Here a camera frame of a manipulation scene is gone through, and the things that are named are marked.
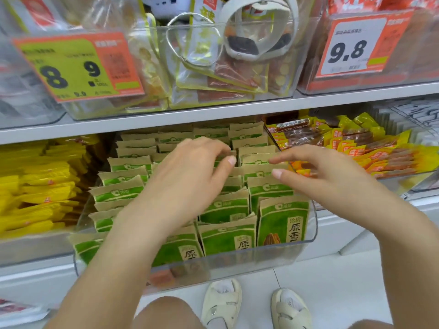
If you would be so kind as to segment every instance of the shelf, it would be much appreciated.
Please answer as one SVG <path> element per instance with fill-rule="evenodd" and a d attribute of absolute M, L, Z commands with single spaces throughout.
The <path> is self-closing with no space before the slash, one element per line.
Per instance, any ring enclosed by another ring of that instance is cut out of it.
<path fill-rule="evenodd" d="M 0 144 L 19 143 L 91 133 L 116 132 L 136 128 L 285 112 L 304 108 L 362 103 L 382 99 L 423 96 L 432 93 L 439 93 L 439 82 L 317 96 L 305 96 L 296 91 L 294 97 L 288 99 L 276 99 L 190 110 L 173 110 L 154 114 L 87 121 L 74 121 L 68 115 L 65 115 L 60 121 L 50 125 L 0 130 Z"/>

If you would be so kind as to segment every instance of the white tile floor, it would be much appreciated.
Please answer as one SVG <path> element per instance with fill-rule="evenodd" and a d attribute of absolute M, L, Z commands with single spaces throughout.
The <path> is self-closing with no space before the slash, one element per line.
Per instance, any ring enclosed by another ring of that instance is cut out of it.
<path fill-rule="evenodd" d="M 272 328 L 271 294 L 279 287 L 291 288 L 302 296 L 311 310 L 314 329 L 344 329 L 364 318 L 391 321 L 378 251 L 334 254 L 237 278 L 243 302 L 236 329 Z M 185 300 L 200 315 L 207 285 L 143 297 L 138 311 L 168 295 Z M 41 329 L 43 325 L 40 322 L 15 329 Z"/>

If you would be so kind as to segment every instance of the orange price tag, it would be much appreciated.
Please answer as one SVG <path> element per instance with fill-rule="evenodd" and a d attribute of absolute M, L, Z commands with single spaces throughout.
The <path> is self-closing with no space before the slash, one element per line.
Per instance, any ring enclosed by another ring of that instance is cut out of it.
<path fill-rule="evenodd" d="M 334 19 L 316 78 L 383 71 L 412 15 L 403 10 Z"/>
<path fill-rule="evenodd" d="M 121 32 L 17 38 L 13 42 L 59 103 L 145 93 Z"/>

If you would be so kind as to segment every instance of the fingernail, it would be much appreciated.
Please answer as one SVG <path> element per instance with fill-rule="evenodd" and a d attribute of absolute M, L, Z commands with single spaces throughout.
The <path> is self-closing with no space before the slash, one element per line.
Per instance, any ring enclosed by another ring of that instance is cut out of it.
<path fill-rule="evenodd" d="M 283 170 L 281 168 L 275 168 L 271 171 L 271 175 L 279 180 L 282 176 L 282 171 Z"/>
<path fill-rule="evenodd" d="M 235 156 L 228 156 L 227 160 L 229 161 L 230 165 L 232 165 L 232 166 L 236 165 L 236 157 Z"/>

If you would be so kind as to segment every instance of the sandal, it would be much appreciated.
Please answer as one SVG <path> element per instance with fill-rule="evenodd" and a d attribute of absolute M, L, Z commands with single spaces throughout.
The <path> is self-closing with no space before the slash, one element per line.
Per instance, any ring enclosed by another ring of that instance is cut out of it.
<path fill-rule="evenodd" d="M 278 289 L 271 297 L 271 318 L 274 329 L 312 329 L 311 313 L 303 300 L 291 291 L 303 305 L 303 309 L 298 311 L 285 302 L 281 302 L 282 291 Z"/>
<path fill-rule="evenodd" d="M 221 281 L 213 282 L 207 288 L 204 297 L 201 322 L 207 324 L 215 318 L 222 318 L 226 322 L 227 329 L 233 329 L 238 319 L 239 309 L 242 303 L 242 290 L 239 282 L 232 278 L 234 292 L 218 293 L 214 286 Z"/>

